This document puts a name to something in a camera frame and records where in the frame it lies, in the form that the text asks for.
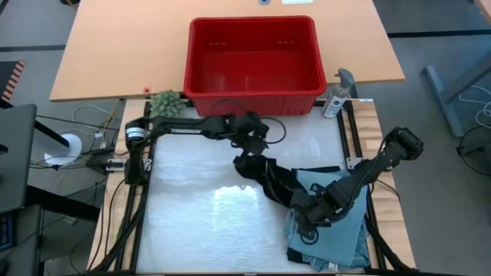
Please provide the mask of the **light blue jeans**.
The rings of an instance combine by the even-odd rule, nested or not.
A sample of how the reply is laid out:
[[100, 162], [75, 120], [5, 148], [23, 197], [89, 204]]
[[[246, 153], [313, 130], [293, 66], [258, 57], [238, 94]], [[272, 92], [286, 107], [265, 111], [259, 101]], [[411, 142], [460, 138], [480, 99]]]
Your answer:
[[367, 187], [361, 189], [360, 195], [355, 199], [354, 205], [344, 219], [334, 223], [334, 262], [348, 265], [352, 259], [352, 252], [357, 244], [359, 231], [364, 222], [367, 206]]

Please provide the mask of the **hazard-striped floor mat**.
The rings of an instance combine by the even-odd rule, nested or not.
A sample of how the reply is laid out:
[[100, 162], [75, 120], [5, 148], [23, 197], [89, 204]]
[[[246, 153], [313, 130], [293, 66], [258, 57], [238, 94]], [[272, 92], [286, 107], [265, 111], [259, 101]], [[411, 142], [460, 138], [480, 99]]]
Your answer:
[[0, 100], [11, 101], [24, 69], [24, 61], [0, 61]]

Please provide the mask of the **grey laptop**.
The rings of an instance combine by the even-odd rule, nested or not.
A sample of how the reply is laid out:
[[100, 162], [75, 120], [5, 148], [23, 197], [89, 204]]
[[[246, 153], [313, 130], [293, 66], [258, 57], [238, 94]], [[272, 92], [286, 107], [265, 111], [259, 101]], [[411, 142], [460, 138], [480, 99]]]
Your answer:
[[25, 204], [37, 107], [27, 104], [0, 110], [0, 213]]

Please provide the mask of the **black boxer briefs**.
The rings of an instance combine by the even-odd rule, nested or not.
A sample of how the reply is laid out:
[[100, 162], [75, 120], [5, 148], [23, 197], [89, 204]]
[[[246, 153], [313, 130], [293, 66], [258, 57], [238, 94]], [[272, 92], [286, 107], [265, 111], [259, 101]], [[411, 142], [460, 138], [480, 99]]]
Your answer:
[[303, 208], [313, 203], [313, 197], [297, 180], [296, 171], [278, 166], [275, 159], [241, 155], [233, 164], [240, 176], [255, 180], [269, 199], [284, 207]]

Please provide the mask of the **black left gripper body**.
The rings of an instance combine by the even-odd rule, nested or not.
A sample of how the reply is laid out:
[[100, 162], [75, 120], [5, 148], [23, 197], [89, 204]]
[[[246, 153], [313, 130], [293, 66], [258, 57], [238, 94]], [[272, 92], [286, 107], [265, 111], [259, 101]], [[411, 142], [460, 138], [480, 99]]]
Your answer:
[[229, 137], [233, 148], [241, 148], [246, 153], [261, 156], [268, 149], [265, 138], [269, 127], [257, 113], [245, 113], [229, 120], [233, 134]]

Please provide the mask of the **blue white-striped button shirt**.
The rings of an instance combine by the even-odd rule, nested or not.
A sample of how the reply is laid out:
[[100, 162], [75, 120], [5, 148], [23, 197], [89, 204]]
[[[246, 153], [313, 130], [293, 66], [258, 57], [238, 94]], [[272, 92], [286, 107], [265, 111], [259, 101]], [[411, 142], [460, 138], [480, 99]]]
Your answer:
[[365, 268], [371, 263], [366, 242], [366, 238], [368, 236], [369, 234], [366, 226], [363, 223], [359, 231], [357, 244], [352, 252], [352, 259], [347, 265], [322, 258], [316, 258], [312, 255], [302, 255], [302, 260], [305, 264], [311, 265], [311, 267], [316, 271], [340, 272]]

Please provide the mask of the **clear spray bottle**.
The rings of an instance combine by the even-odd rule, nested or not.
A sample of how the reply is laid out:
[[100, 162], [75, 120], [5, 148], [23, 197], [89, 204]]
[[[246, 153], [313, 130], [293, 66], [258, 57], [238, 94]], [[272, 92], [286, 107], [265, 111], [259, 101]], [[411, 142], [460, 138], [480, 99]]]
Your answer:
[[339, 68], [335, 75], [340, 83], [328, 88], [328, 97], [322, 107], [322, 115], [328, 119], [337, 116], [344, 102], [351, 96], [351, 90], [355, 87], [353, 74], [344, 68]]

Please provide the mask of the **dark navy garment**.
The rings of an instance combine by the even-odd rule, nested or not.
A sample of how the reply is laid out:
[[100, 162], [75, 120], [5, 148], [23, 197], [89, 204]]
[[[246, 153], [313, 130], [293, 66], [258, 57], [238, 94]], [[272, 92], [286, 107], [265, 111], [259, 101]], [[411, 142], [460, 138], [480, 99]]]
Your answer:
[[[316, 195], [328, 184], [349, 176], [349, 173], [338, 166], [318, 167], [311, 169], [292, 169], [299, 188], [309, 195]], [[316, 271], [329, 270], [329, 265], [336, 265], [333, 257], [334, 226], [317, 228], [314, 230], [314, 238], [309, 239], [300, 236], [298, 224], [294, 219], [294, 212], [287, 214], [285, 237], [287, 238], [287, 259], [291, 262], [310, 265]]]

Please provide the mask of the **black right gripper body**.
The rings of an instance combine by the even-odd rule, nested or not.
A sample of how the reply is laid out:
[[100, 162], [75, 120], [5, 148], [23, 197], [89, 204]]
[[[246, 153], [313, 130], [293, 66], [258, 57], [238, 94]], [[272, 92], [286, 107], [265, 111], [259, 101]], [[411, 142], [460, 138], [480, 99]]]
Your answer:
[[337, 189], [326, 189], [318, 195], [297, 189], [292, 194], [290, 206], [295, 211], [295, 221], [303, 230], [329, 226], [341, 220], [341, 192]]

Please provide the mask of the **small green succulent plant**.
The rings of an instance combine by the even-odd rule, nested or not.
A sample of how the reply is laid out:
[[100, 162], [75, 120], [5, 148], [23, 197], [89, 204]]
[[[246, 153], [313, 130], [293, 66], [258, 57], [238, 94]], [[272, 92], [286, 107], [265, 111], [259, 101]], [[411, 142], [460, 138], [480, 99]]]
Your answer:
[[188, 100], [173, 90], [160, 91], [151, 97], [150, 115], [152, 117], [178, 117]]

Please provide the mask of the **black desk support bar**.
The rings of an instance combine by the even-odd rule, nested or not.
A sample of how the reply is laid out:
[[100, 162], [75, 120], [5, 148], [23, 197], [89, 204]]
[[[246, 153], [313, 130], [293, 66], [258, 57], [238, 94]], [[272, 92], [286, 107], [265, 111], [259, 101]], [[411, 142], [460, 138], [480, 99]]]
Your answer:
[[37, 120], [35, 121], [35, 131], [38, 138], [43, 140], [46, 145], [69, 147], [69, 142], [64, 137]]

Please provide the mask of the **white round disc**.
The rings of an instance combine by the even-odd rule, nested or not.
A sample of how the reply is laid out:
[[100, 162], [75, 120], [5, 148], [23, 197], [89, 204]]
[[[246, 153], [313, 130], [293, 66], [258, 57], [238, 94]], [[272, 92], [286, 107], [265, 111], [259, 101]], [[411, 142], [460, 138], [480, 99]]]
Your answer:
[[61, 134], [61, 142], [50, 139], [44, 148], [44, 161], [52, 166], [66, 166], [76, 161], [82, 151], [81, 138], [72, 133]]

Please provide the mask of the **black keyboard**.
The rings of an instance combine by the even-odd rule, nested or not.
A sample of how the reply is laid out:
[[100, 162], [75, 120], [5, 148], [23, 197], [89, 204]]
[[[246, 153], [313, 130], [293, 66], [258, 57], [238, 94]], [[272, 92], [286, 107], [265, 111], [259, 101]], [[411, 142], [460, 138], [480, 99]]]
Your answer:
[[11, 248], [15, 243], [14, 219], [10, 214], [0, 214], [0, 251]]

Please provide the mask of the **red plastic laundry bin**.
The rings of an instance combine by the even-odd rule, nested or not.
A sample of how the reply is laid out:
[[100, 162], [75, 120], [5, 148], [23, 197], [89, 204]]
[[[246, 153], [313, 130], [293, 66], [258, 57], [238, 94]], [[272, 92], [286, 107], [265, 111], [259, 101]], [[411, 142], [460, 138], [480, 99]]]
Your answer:
[[305, 15], [196, 18], [183, 92], [199, 115], [303, 115], [327, 81], [315, 22]]

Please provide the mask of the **large tan wooden table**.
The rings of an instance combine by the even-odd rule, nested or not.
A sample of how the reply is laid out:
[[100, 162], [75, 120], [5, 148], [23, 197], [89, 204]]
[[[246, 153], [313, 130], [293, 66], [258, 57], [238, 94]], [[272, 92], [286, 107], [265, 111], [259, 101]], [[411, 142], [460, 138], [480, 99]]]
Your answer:
[[189, 24], [202, 17], [307, 15], [328, 82], [339, 68], [360, 83], [405, 78], [373, 0], [81, 0], [52, 87], [53, 102], [181, 90]]

